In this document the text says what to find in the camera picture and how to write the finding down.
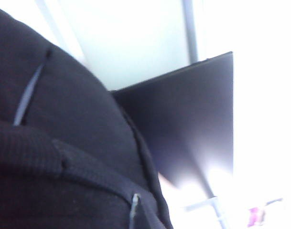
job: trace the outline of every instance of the black fabric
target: black fabric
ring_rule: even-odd
[[[24,126],[14,127],[47,53]],[[128,228],[134,193],[151,228],[172,228],[151,156],[109,92],[0,10],[0,228]]]
[[[148,189],[133,133],[102,84],[67,53],[2,11],[0,121],[13,123],[23,90],[47,52],[24,124],[100,158]]]
[[[126,229],[129,210],[126,201],[98,188],[59,179],[0,175],[0,229]]]

